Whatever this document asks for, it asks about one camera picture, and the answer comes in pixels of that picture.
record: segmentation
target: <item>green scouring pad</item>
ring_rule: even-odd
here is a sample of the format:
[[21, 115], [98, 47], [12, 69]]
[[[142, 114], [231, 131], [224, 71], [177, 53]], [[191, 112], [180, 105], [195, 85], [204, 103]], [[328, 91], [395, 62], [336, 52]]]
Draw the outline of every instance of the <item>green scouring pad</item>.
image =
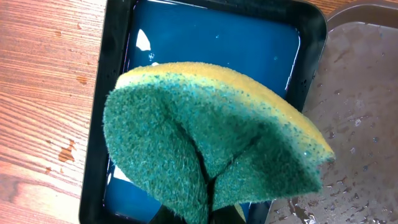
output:
[[109, 155], [141, 189], [207, 223], [228, 205], [317, 192], [319, 130], [253, 79], [205, 63], [139, 67], [106, 100]]

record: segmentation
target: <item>wood grain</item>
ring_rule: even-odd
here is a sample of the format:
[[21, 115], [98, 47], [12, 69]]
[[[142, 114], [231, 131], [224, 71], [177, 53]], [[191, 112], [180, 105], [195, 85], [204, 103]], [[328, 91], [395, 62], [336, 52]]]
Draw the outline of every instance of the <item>wood grain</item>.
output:
[[105, 5], [0, 0], [0, 223], [78, 223]]

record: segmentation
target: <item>yellow foam layer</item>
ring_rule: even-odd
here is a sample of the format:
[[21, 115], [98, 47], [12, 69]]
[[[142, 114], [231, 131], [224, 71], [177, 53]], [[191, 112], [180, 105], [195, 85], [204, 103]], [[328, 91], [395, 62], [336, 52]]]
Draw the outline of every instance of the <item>yellow foam layer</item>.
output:
[[139, 83], [151, 83], [155, 79], [162, 79], [162, 77], [170, 79], [170, 74], [182, 74], [182, 77], [186, 79], [185, 81], [189, 83], [195, 82], [198, 85], [213, 86], [215, 88], [228, 85], [235, 90], [242, 90], [245, 94], [237, 96], [235, 100], [247, 105], [254, 105], [255, 108], [262, 108], [262, 104], [275, 108], [271, 113], [279, 117], [281, 125], [291, 123], [300, 127], [308, 137], [308, 142], [315, 140], [323, 146], [325, 151], [321, 153], [325, 157], [333, 155], [333, 151], [322, 134], [308, 118], [264, 85], [229, 68], [198, 62], [165, 63], [156, 66], [138, 67], [121, 75], [116, 84], [116, 89]]

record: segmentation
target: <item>plastic tray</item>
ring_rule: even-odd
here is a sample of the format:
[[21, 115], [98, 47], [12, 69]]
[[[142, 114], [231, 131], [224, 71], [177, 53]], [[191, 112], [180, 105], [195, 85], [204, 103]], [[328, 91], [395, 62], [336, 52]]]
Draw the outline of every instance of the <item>plastic tray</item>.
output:
[[[277, 2], [183, 0], [180, 2], [258, 17], [295, 27], [300, 36], [300, 48], [285, 99], [298, 110], [302, 109], [327, 35], [326, 20], [319, 9], [302, 1], [285, 0]], [[106, 96], [114, 88], [118, 76], [123, 72], [128, 33], [132, 24], [135, 4], [136, 1], [131, 0], [109, 0], [106, 6], [81, 193], [79, 214], [81, 223], [137, 223], [133, 219], [112, 214], [104, 208], [109, 158], [102, 130], [102, 115]], [[162, 211], [165, 212], [166, 217], [169, 216], [173, 219], [174, 214], [168, 210]], [[156, 220], [156, 223], [162, 223], [162, 220]]]
[[303, 109], [336, 154], [323, 192], [277, 200], [266, 223], [398, 223], [398, 5], [333, 12]]

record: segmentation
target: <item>tray rim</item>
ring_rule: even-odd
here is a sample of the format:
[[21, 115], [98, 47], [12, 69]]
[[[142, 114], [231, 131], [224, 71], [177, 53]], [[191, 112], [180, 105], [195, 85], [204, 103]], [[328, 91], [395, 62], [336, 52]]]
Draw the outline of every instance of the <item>tray rim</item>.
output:
[[398, 11], [398, 3], [396, 2], [389, 2], [389, 1], [378, 1], [378, 0], [358, 0], [358, 1], [354, 1], [354, 2], [350, 2], [348, 4], [345, 4], [341, 7], [339, 7], [338, 9], [335, 9], [334, 11], [332, 11], [331, 13], [329, 13], [326, 16], [326, 19], [328, 21], [328, 32], [332, 31], [334, 28], [349, 23], [349, 22], [364, 22], [360, 19], [358, 19], [357, 21], [345, 21], [345, 22], [338, 22], [336, 21], [340, 15], [342, 15], [343, 13], [348, 13], [351, 12], [355, 9], [360, 9], [362, 7], [374, 7], [374, 8], [384, 8], [384, 9], [390, 9], [393, 11]]

